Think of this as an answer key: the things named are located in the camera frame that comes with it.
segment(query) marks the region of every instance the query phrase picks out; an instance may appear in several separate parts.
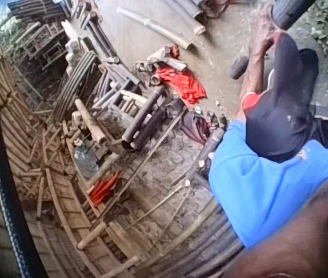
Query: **skin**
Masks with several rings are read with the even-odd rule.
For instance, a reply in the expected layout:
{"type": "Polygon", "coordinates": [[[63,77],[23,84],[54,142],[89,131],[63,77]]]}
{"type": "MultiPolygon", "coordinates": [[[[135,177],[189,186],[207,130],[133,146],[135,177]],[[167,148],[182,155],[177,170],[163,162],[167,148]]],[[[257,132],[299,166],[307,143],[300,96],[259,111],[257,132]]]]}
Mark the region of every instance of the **skin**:
{"type": "Polygon", "coordinates": [[[328,184],[272,237],[244,250],[225,278],[328,278],[328,184]]]}
{"type": "Polygon", "coordinates": [[[236,119],[245,121],[241,99],[245,94],[261,93],[263,90],[264,56],[274,44],[276,26],[271,19],[271,7],[262,8],[253,30],[252,49],[239,95],[239,112],[236,119]]]}

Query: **blue shirt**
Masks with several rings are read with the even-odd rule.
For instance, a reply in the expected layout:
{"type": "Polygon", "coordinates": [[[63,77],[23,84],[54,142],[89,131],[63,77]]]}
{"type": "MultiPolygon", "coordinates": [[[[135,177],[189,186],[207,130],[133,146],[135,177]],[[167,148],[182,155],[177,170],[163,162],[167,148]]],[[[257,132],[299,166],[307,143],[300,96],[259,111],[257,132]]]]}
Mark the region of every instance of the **blue shirt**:
{"type": "Polygon", "coordinates": [[[328,178],[328,149],[308,141],[301,155],[276,163],[245,143],[245,123],[234,120],[215,151],[210,187],[245,247],[282,225],[328,178]]]}

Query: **cobblestone ground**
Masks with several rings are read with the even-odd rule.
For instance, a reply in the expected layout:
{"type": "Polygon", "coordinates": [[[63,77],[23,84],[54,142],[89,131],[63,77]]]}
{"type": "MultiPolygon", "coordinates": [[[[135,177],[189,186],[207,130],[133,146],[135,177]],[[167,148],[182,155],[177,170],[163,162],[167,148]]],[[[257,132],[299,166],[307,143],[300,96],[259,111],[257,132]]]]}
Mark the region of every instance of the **cobblestone ground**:
{"type": "MultiPolygon", "coordinates": [[[[140,152],[129,153],[118,163],[118,167],[124,172],[123,178],[130,177],[166,127],[167,125],[164,125],[157,131],[155,137],[140,152]]],[[[131,184],[129,191],[133,197],[124,202],[129,215],[122,215],[120,220],[132,223],[179,186],[180,182],[171,185],[172,181],[190,167],[201,148],[200,144],[189,139],[176,126],[131,184]]],[[[181,189],[129,231],[141,234],[148,246],[155,242],[172,219],[187,190],[181,189]]],[[[208,189],[196,184],[191,185],[190,193],[156,246],[160,248],[179,235],[197,218],[211,196],[208,189]]]]}

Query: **hammer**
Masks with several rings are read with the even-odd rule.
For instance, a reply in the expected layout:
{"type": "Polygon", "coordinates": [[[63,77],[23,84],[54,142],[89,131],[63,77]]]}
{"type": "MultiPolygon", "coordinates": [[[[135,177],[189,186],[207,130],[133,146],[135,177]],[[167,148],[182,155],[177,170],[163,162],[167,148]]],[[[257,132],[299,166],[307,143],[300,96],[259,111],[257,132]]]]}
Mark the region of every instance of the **hammer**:
{"type": "MultiPolygon", "coordinates": [[[[288,30],[304,14],[315,0],[275,0],[271,9],[271,18],[282,30],[288,30]]],[[[241,51],[228,68],[232,79],[239,79],[249,63],[249,52],[241,51]]]]}

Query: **hand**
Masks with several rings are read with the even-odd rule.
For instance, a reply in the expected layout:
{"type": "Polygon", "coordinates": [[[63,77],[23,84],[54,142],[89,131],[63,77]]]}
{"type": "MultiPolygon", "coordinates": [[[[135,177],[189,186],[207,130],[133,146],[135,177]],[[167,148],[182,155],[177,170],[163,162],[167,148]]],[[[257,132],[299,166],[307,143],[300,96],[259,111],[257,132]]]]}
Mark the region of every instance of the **hand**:
{"type": "Polygon", "coordinates": [[[262,8],[253,31],[252,55],[263,57],[274,44],[276,27],[271,19],[271,6],[262,8]]]}

